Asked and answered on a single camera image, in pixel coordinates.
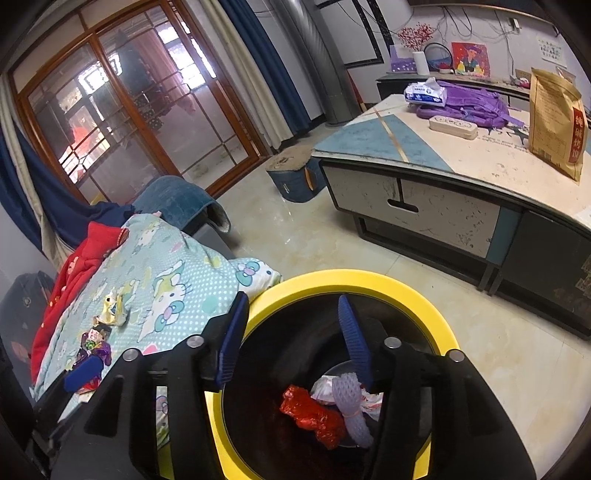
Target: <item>tissue package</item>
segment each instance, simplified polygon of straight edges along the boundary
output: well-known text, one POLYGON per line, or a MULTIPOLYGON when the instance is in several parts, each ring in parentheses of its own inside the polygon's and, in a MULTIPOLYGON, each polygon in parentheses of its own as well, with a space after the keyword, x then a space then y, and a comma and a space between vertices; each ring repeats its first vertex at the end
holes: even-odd
POLYGON ((422 105, 445 106, 447 92, 440 86, 435 78, 431 77, 426 82, 411 83, 404 89, 404 98, 408 103, 420 103, 422 105))

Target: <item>drawer handle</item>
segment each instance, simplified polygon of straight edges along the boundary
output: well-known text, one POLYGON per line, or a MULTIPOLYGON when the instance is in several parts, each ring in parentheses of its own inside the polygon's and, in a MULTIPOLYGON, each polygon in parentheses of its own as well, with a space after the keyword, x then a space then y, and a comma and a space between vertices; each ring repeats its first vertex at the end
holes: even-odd
POLYGON ((394 208, 400 208, 407 212, 418 213, 418 207, 410 203, 400 202, 399 200, 388 199, 388 205, 394 208))

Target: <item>hello kitty blanket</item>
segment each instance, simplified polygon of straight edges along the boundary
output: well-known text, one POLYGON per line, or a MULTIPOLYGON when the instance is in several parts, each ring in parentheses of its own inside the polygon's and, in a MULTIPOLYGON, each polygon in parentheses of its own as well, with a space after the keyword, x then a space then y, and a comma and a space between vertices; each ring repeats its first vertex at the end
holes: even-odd
MULTIPOLYGON (((123 226, 129 238, 114 250, 61 316, 41 363, 33 397, 38 399, 64 370, 72 367, 82 334, 100 315, 107 295, 119 295, 128 320, 113 326, 108 339, 113 363, 128 348, 144 354, 170 350, 207 321, 227 313, 238 291, 250 300, 281 281, 256 258, 226 260, 154 215, 134 215, 123 226)), ((103 370, 103 377, 109 367, 103 370)), ((74 395, 70 412, 88 394, 74 395)), ((160 426, 165 397, 157 401, 160 426)), ((159 429, 160 440, 165 431, 159 429)))

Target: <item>painting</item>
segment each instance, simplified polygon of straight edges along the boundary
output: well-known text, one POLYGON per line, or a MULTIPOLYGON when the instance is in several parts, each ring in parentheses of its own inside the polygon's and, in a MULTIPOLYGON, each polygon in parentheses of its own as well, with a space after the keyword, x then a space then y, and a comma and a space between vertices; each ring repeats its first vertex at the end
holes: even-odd
POLYGON ((486 45, 481 43, 452 42, 453 67, 456 73, 490 77, 491 65, 488 62, 486 45))

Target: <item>white plastic bag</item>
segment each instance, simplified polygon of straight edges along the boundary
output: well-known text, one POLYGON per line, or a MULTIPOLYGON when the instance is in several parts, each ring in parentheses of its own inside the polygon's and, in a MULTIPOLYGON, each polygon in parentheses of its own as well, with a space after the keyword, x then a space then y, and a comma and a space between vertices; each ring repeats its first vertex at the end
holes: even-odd
MULTIPOLYGON (((310 396, 322 405, 335 405, 335 398, 332 393, 332 381, 334 375, 323 375, 314 383, 310 396)), ((362 388, 361 411, 368 414, 375 421, 379 420, 379 412, 382 409, 383 393, 371 394, 362 388)))

